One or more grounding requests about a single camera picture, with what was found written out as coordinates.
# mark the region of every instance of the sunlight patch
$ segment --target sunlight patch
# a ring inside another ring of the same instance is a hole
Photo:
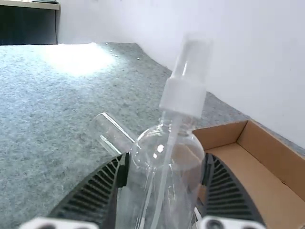
[[[46,45],[42,56],[55,70],[72,76],[100,72],[115,61],[96,43]]]

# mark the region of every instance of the white wall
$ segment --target white wall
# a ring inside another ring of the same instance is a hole
[[[58,0],[59,43],[132,42],[120,0]]]
[[[82,15],[79,25],[61,27],[62,39],[86,42],[102,37],[104,41],[135,41],[170,69],[183,34],[206,33],[214,39],[208,90],[305,147],[305,1],[61,2],[61,24],[76,18],[75,12]]]

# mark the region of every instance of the spray nozzle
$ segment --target spray nozzle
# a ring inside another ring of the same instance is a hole
[[[161,109],[201,117],[211,52],[211,40],[194,34],[185,37],[175,70],[166,81]]]
[[[188,35],[177,59],[173,78],[193,83],[204,83],[212,42],[202,36]]]

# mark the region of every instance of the white spray pump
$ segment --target white spray pump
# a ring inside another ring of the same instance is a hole
[[[118,215],[124,228],[190,226],[204,158],[192,131],[204,105],[210,49],[207,40],[187,37],[164,88],[162,118],[143,132],[131,149],[127,185],[121,196],[126,211]]]

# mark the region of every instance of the clear glass bottle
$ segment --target clear glass bottle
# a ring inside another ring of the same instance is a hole
[[[167,141],[172,128],[173,112],[164,112],[157,126],[145,131],[132,148],[123,216],[127,229],[150,229],[159,195]],[[192,134],[195,120],[183,116],[173,147],[165,185],[158,229],[187,229],[202,179],[204,150]]]
[[[187,38],[164,88],[159,124],[144,131],[133,145],[127,185],[121,193],[125,210],[118,215],[120,227],[190,227],[204,159],[203,147],[192,131],[205,100],[209,49],[209,43]]]

